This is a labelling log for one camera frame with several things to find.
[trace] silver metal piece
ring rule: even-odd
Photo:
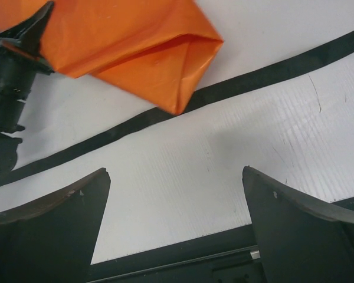
[[[250,255],[252,256],[253,260],[261,258],[260,251],[252,251],[250,252]]]

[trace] corrugated white surface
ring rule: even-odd
[[[226,40],[201,85],[354,29],[354,0],[198,2]],[[19,165],[149,107],[90,77],[39,76],[23,115],[27,130]],[[354,196],[354,54],[309,76],[204,107],[2,187],[0,211],[106,167],[112,188],[96,263],[249,223],[241,185],[245,165],[327,201]]]

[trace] black tape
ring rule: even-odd
[[[249,91],[267,87],[268,85],[296,78],[325,67],[351,53],[354,53],[354,31],[295,57],[197,90],[194,92],[184,113]],[[150,109],[81,143],[12,171],[0,178],[0,186],[62,165],[88,152],[113,143],[128,134],[143,130],[173,117],[175,116],[158,108]]]

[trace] orange object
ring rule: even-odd
[[[0,0],[0,31],[46,0]],[[180,114],[222,45],[193,0],[54,0],[41,54],[59,73],[92,74]]]

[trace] orange plastic bag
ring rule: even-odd
[[[59,73],[92,74],[180,114],[222,45],[193,0],[54,0],[41,54]],[[0,0],[0,31],[46,0]]]

